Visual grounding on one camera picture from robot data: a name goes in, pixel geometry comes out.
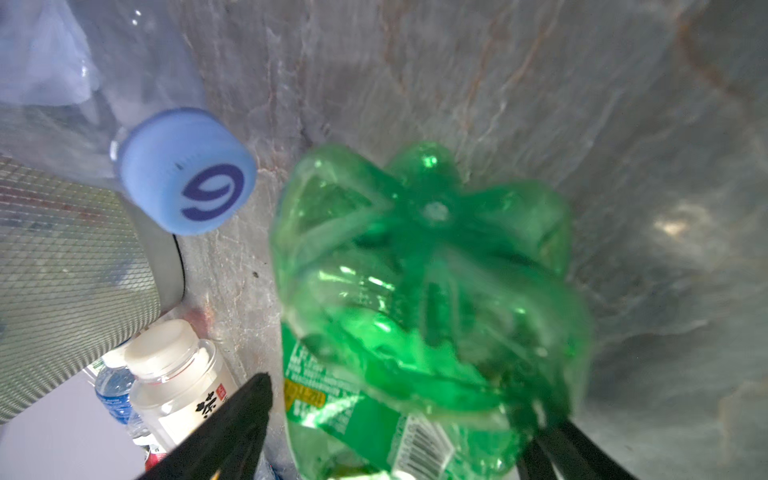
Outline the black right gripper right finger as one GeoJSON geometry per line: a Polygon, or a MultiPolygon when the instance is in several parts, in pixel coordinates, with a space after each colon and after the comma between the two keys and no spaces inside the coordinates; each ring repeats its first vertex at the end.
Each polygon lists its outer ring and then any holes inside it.
{"type": "Polygon", "coordinates": [[[518,461],[519,478],[636,480],[574,423],[540,432],[518,461]]]}

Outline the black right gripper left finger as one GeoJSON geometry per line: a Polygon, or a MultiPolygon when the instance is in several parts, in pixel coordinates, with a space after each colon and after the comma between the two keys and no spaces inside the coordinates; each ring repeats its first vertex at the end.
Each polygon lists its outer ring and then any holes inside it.
{"type": "Polygon", "coordinates": [[[253,479],[273,405],[271,377],[249,379],[144,480],[253,479]]]}

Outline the white yellow label bottle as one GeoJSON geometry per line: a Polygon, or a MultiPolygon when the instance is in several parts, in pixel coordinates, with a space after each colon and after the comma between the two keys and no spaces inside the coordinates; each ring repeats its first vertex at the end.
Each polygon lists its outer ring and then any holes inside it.
{"type": "Polygon", "coordinates": [[[159,445],[172,451],[238,390],[216,345],[189,322],[153,325],[128,343],[129,399],[159,445]]]}

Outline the large clear bottle blue label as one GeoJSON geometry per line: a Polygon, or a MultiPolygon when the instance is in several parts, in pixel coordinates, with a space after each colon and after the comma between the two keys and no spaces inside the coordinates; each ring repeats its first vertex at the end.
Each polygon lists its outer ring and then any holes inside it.
{"type": "Polygon", "coordinates": [[[125,341],[108,351],[84,372],[93,386],[97,399],[106,408],[132,439],[135,445],[145,449],[155,444],[155,438],[134,411],[130,391],[135,377],[127,367],[125,351],[129,342],[125,341]]]}

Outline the green crushed plastic bottle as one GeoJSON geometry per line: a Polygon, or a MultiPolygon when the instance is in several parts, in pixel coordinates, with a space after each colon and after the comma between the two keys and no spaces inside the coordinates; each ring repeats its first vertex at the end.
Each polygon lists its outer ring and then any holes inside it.
{"type": "Polygon", "coordinates": [[[502,479],[583,397],[570,209],[539,181],[473,191],[437,143],[384,167],[323,145],[270,246],[304,479],[502,479]]]}

